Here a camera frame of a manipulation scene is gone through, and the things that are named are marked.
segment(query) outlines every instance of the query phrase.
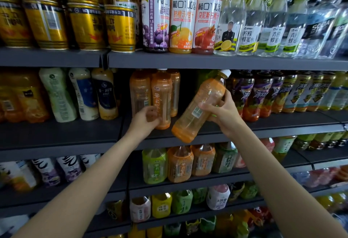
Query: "lemon slice illustration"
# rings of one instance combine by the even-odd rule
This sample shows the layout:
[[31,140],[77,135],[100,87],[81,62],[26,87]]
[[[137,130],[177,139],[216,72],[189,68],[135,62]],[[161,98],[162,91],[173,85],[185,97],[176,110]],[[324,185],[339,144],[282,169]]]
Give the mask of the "lemon slice illustration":
[[228,49],[230,49],[231,46],[232,46],[232,42],[230,40],[226,40],[226,41],[222,42],[221,50],[227,51]]

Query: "hand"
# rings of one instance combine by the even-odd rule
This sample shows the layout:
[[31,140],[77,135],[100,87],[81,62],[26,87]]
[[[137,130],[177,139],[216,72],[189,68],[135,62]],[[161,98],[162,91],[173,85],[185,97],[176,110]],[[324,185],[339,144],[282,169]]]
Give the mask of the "hand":
[[159,123],[160,118],[157,117],[157,108],[147,106],[133,117],[126,134],[142,141]]
[[237,124],[245,124],[245,122],[240,117],[235,103],[232,100],[231,93],[226,89],[225,91],[225,101],[220,101],[218,107],[207,103],[200,103],[198,106],[202,110],[206,110],[216,115],[209,116],[207,121],[213,121],[220,126],[221,131],[229,139],[232,140],[233,131],[236,128]]

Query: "left hand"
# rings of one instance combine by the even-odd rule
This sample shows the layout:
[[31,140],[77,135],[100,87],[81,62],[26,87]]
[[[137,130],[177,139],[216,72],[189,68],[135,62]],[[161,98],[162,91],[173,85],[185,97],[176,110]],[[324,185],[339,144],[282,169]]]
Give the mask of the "left hand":
[[155,106],[147,106],[133,117],[126,134],[142,141],[159,123],[157,108]]

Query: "orange bottle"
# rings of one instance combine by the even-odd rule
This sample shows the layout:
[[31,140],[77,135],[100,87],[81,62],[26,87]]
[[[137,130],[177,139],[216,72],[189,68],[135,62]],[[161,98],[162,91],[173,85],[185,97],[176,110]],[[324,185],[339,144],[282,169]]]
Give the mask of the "orange bottle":
[[194,154],[187,146],[176,146],[168,149],[168,179],[173,183],[188,180],[192,173]]
[[205,102],[214,106],[217,105],[225,94],[226,79],[230,74],[231,71],[228,69],[220,70],[217,76],[209,78],[201,84],[184,114],[174,124],[172,128],[173,135],[184,143],[193,141],[199,129],[211,115],[210,112],[201,110],[198,104]]
[[194,154],[192,174],[194,176],[206,176],[213,167],[215,148],[210,144],[191,145]]
[[177,115],[177,109],[179,107],[180,72],[177,69],[169,69],[168,73],[170,73],[173,82],[171,117],[175,117]]
[[24,112],[20,102],[15,93],[8,86],[6,73],[0,75],[0,106],[2,106],[7,121],[25,121]]
[[129,89],[134,117],[142,108],[151,105],[151,81],[149,74],[143,69],[135,70],[129,80]]
[[9,86],[17,95],[28,122],[44,122],[50,118],[41,93],[43,87],[37,71],[18,70],[8,73],[6,78]]
[[171,125],[171,97],[173,82],[166,68],[160,68],[152,76],[152,104],[156,106],[158,116],[162,122],[156,127],[165,130]]

